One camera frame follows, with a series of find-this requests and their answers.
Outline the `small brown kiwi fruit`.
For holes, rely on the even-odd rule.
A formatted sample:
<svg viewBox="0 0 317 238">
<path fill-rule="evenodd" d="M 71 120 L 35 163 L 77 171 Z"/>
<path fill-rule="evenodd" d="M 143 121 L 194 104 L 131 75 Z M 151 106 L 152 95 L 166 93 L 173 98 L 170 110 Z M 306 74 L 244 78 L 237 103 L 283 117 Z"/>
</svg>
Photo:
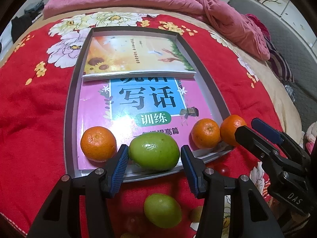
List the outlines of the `small brown kiwi fruit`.
<svg viewBox="0 0 317 238">
<path fill-rule="evenodd" d="M 202 206 L 197 206 L 190 213 L 190 220 L 192 222 L 199 222 L 202 214 Z"/>
</svg>

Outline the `beige bed sheet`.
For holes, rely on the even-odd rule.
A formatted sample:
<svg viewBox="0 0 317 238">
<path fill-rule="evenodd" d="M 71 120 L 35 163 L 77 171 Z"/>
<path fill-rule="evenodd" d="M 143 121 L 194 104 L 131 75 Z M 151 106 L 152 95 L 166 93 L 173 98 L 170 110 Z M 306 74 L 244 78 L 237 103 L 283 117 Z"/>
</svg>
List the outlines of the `beige bed sheet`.
<svg viewBox="0 0 317 238">
<path fill-rule="evenodd" d="M 42 17 L 38 19 L 32 26 L 30 26 L 23 35 L 26 36 L 30 32 L 41 28 L 42 26 L 62 20 L 64 18 L 71 18 L 77 14 L 91 14 L 95 12 L 135 12 L 135 13 L 149 13 L 149 14 L 165 14 L 177 19 L 185 21 L 187 24 L 193 24 L 201 29 L 205 29 L 211 32 L 212 38 L 214 38 L 219 44 L 226 45 L 230 48 L 235 54 L 239 55 L 245 63 L 248 64 L 250 69 L 257 75 L 259 80 L 262 82 L 264 88 L 270 96 L 270 99 L 275 108 L 275 112 L 279 117 L 282 129 L 292 137 L 296 142 L 299 142 L 301 139 L 301 119 L 298 110 L 291 101 L 289 95 L 287 94 L 284 86 L 281 82 L 275 77 L 274 73 L 268 67 L 265 61 L 260 61 L 255 57 L 252 57 L 244 50 L 240 49 L 237 45 L 234 45 L 218 31 L 215 31 L 210 25 L 197 20 L 191 16 L 187 16 L 178 12 L 171 12 L 166 10 L 150 9 L 150 8 L 132 8 L 132 7 L 111 7 L 111 8 L 96 8 L 88 10 L 77 10 L 73 12 L 66 12 L 53 16 L 51 18 L 43 19 Z"/>
</svg>

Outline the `grey metal tray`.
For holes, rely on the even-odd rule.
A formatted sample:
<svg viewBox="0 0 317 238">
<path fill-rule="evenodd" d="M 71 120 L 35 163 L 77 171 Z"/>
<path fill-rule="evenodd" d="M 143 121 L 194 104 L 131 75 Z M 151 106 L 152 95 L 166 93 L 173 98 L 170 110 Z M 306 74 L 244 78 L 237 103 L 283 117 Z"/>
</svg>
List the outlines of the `grey metal tray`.
<svg viewBox="0 0 317 238">
<path fill-rule="evenodd" d="M 228 154 L 225 142 L 198 149 L 193 125 L 230 114 L 214 80 L 192 47 L 176 32 L 143 27 L 89 29 L 73 72 L 64 120 L 67 174 L 82 177 L 99 167 L 81 149 L 83 133 L 102 126 L 129 145 L 148 132 L 188 145 L 205 163 Z"/>
</svg>

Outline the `left orange tangerine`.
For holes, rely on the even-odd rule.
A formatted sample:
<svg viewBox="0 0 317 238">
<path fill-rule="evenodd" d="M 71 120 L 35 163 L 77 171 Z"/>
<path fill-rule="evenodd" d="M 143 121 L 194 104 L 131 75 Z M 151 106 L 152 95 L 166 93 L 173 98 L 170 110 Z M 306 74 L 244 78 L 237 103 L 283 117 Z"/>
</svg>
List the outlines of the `left orange tangerine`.
<svg viewBox="0 0 317 238">
<path fill-rule="evenodd" d="M 117 151 L 115 136 L 102 126 L 88 128 L 81 137 L 80 145 L 85 157 L 94 162 L 105 162 Z"/>
</svg>

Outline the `orange tangerine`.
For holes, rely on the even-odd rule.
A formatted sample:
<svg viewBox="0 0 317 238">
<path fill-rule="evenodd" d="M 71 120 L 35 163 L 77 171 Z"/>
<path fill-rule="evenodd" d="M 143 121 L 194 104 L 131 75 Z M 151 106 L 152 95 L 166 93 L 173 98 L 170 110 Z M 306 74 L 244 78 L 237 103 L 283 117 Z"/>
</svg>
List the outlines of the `orange tangerine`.
<svg viewBox="0 0 317 238">
<path fill-rule="evenodd" d="M 247 123 L 245 120 L 240 117 L 239 115 L 232 114 L 227 117 L 220 126 L 220 135 L 222 140 L 231 146 L 238 146 L 239 144 L 236 142 L 235 139 L 235 131 L 240 126 L 246 126 Z"/>
<path fill-rule="evenodd" d="M 199 149 L 214 148 L 221 141 L 220 128 L 212 119 L 200 119 L 191 130 L 191 138 Z"/>
<path fill-rule="evenodd" d="M 115 136 L 102 126 L 88 128 L 81 137 L 80 145 L 85 157 L 94 162 L 105 162 L 117 151 Z"/>
</svg>

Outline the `right orange tangerine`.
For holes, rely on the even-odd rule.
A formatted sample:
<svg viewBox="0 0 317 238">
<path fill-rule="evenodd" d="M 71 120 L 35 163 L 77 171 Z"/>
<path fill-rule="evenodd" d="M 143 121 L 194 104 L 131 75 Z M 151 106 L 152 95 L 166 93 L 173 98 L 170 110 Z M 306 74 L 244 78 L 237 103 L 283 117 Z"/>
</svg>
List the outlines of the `right orange tangerine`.
<svg viewBox="0 0 317 238">
<path fill-rule="evenodd" d="M 246 126 L 247 123 L 245 120 L 240 117 L 239 115 L 232 114 L 227 117 L 220 126 L 220 135 L 222 140 L 231 146 L 238 146 L 239 144 L 236 142 L 235 139 L 235 131 L 240 126 Z"/>
</svg>

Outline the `large green fruit in tray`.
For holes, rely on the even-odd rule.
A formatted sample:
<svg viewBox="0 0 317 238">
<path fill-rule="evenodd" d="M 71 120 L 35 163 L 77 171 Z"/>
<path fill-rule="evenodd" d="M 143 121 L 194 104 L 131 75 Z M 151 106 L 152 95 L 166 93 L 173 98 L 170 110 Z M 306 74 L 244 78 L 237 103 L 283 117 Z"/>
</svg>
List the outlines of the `large green fruit in tray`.
<svg viewBox="0 0 317 238">
<path fill-rule="evenodd" d="M 178 164 L 180 149 L 170 135 L 149 132 L 131 141 L 128 154 L 129 158 L 143 169 L 166 171 Z"/>
</svg>

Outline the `green fruit on blanket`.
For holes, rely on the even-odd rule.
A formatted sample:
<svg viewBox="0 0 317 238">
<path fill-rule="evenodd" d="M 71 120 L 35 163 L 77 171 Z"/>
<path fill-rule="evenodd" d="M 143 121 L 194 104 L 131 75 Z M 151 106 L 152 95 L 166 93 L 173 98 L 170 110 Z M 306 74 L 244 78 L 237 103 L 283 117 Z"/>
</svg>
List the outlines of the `green fruit on blanket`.
<svg viewBox="0 0 317 238">
<path fill-rule="evenodd" d="M 178 202 L 163 193 L 149 195 L 143 204 L 143 211 L 146 218 L 159 228 L 174 228 L 182 221 L 182 210 Z"/>
</svg>

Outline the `middle orange tangerine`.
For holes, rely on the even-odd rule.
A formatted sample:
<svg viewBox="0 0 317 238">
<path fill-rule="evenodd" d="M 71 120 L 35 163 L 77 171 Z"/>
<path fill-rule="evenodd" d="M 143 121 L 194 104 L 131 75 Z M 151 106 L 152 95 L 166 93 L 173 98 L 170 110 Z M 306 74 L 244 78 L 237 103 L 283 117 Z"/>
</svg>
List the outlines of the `middle orange tangerine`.
<svg viewBox="0 0 317 238">
<path fill-rule="evenodd" d="M 191 130 L 191 138 L 199 149 L 214 148 L 221 141 L 220 128 L 212 119 L 200 119 Z"/>
</svg>

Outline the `pink cover workbook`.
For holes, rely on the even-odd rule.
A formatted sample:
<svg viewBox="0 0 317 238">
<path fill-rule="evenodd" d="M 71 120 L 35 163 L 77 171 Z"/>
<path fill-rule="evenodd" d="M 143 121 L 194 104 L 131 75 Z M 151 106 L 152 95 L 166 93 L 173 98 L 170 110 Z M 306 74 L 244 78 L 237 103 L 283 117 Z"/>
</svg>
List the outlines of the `pink cover workbook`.
<svg viewBox="0 0 317 238">
<path fill-rule="evenodd" d="M 145 132 L 161 132 L 179 146 L 190 143 L 200 119 L 212 118 L 194 79 L 129 78 L 84 82 L 79 94 L 77 138 L 94 126 L 107 128 L 118 146 Z"/>
</svg>

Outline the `striped pillow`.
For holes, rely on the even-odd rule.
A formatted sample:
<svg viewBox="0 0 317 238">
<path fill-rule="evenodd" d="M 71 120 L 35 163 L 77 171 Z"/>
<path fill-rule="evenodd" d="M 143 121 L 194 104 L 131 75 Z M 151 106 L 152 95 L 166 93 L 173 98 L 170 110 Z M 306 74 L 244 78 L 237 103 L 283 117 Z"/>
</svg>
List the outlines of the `striped pillow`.
<svg viewBox="0 0 317 238">
<path fill-rule="evenodd" d="M 281 82 L 294 82 L 294 75 L 285 58 L 267 37 L 264 39 L 270 53 L 270 59 L 267 61 L 270 69 Z"/>
</svg>

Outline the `grey quilted headboard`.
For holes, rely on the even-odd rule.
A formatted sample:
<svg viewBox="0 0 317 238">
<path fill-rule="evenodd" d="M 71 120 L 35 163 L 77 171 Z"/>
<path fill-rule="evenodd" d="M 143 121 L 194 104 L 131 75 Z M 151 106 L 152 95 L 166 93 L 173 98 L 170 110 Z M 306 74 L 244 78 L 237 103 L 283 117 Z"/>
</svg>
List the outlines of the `grey quilted headboard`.
<svg viewBox="0 0 317 238">
<path fill-rule="evenodd" d="M 303 130 L 316 121 L 316 60 L 299 38 L 276 16 L 251 0 L 229 0 L 228 4 L 241 14 L 255 15 L 268 29 L 271 40 L 285 58 L 292 74 L 294 104 Z"/>
</svg>

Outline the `red floral blanket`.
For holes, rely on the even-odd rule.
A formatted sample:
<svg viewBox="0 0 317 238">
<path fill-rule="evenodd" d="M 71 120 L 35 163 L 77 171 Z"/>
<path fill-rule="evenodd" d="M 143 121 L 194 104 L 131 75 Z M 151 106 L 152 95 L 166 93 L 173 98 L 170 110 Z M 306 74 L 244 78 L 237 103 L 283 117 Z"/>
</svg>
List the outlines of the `red floral blanket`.
<svg viewBox="0 0 317 238">
<path fill-rule="evenodd" d="M 49 62 L 64 20 L 23 36 L 1 67 L 1 237 L 25 237 L 57 180 L 66 172 L 63 129 L 74 65 Z M 283 130 L 257 75 L 211 32 L 165 14 L 143 13 L 138 26 L 182 33 L 215 80 L 233 114 L 259 117 Z"/>
</svg>

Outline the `sunflower cover book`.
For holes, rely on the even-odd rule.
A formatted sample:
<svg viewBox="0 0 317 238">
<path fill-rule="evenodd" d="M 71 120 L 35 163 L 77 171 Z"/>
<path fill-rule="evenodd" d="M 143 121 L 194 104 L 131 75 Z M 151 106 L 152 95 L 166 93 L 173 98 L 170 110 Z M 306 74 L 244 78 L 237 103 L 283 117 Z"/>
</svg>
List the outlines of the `sunflower cover book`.
<svg viewBox="0 0 317 238">
<path fill-rule="evenodd" d="M 86 80 L 195 73 L 173 39 L 156 36 L 94 36 L 83 69 Z"/>
</svg>

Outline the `black clothes pile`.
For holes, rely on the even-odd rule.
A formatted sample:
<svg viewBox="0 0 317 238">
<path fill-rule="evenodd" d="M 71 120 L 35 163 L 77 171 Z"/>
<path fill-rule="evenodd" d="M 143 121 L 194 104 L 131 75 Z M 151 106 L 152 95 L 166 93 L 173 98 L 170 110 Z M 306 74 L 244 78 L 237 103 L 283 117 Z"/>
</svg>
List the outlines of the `black clothes pile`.
<svg viewBox="0 0 317 238">
<path fill-rule="evenodd" d="M 21 17 L 15 17 L 11 20 L 11 38 L 15 43 L 18 38 L 32 25 L 32 17 L 29 13 L 22 15 Z"/>
</svg>

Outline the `pink quilt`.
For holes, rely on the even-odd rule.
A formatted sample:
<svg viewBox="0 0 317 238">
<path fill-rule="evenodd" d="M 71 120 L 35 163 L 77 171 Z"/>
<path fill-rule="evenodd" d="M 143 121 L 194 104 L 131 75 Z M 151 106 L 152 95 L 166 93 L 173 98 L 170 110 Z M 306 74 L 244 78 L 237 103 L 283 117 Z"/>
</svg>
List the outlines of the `pink quilt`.
<svg viewBox="0 0 317 238">
<path fill-rule="evenodd" d="M 266 61 L 270 52 L 260 28 L 247 16 L 221 0 L 49 0 L 44 18 L 58 14 L 110 7 L 138 7 L 180 12 L 211 25 L 245 52 Z"/>
</svg>

